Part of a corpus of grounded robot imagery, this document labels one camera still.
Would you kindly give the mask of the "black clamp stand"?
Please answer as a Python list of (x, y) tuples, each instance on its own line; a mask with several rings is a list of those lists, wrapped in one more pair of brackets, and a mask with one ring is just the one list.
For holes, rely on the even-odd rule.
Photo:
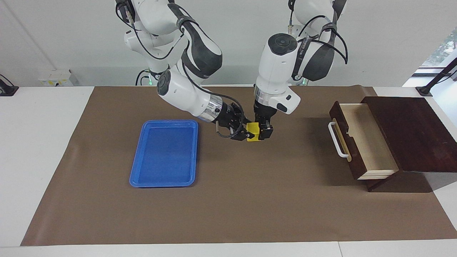
[(447, 78), (450, 78), (452, 75), (454, 75), (457, 72), (457, 70), (455, 70), (455, 72), (451, 75), (449, 74), (456, 67), (457, 57), (455, 57), (454, 60), (452, 60), (446, 67), (444, 67), (444, 69), (441, 72), (439, 72), (427, 85), (416, 87), (416, 91), (418, 91), (418, 93), (421, 96), (432, 96), (432, 94), (430, 93), (432, 87), (437, 85), (438, 83), (444, 82), (445, 80), (447, 80)]

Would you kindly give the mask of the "brown table mat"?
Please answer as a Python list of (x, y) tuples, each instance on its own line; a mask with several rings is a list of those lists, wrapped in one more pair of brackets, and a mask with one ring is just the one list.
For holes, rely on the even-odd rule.
[(335, 101), (375, 96), (363, 86), (295, 87), (291, 115), (262, 142), (221, 138), (199, 121), (189, 187), (129, 183), (142, 125), (191, 119), (155, 87), (96, 87), (22, 246), (454, 239), (432, 192), (367, 192), (327, 129)]

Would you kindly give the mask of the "dark wooden cabinet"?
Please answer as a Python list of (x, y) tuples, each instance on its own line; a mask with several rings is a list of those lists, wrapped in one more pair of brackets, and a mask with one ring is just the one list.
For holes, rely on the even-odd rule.
[(425, 98), (365, 97), (398, 171), (369, 192), (428, 193), (457, 182), (457, 141)]

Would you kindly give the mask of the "wooden drawer with white handle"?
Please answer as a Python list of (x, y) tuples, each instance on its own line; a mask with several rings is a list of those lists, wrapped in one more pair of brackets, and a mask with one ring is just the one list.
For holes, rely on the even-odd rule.
[(399, 167), (367, 104), (341, 104), (330, 109), (327, 127), (338, 156), (356, 180), (385, 179)]

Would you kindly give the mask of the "white socket box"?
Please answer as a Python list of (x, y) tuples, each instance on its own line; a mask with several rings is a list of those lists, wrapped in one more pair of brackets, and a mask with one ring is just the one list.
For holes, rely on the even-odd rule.
[(72, 87), (80, 85), (75, 75), (69, 69), (42, 72), (39, 76), (39, 82), (42, 86), (52, 87)]

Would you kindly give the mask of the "black desk mount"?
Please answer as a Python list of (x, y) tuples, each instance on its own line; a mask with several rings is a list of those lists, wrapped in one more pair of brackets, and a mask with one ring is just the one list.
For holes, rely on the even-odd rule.
[(0, 96), (13, 96), (18, 89), (18, 86), (15, 86), (8, 78), (0, 74)]

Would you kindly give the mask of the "blue plastic tray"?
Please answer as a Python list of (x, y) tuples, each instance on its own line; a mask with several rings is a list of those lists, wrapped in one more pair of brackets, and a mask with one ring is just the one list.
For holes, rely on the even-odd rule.
[(130, 174), (135, 188), (188, 187), (196, 177), (199, 124), (191, 119), (143, 124)]

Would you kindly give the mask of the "window with green foliage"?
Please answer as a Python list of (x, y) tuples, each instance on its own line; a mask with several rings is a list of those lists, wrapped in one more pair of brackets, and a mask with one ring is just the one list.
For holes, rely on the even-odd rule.
[(451, 55), (457, 49), (457, 26), (450, 32), (444, 41), (423, 62), (421, 68), (445, 67), (450, 62)]

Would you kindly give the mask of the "yellow cube block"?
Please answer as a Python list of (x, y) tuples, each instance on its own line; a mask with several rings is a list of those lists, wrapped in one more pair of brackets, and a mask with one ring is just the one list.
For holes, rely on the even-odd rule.
[(258, 122), (250, 122), (246, 124), (247, 132), (252, 135), (252, 137), (247, 138), (248, 142), (258, 142), (260, 139), (258, 138), (260, 135), (260, 128), (258, 126)]

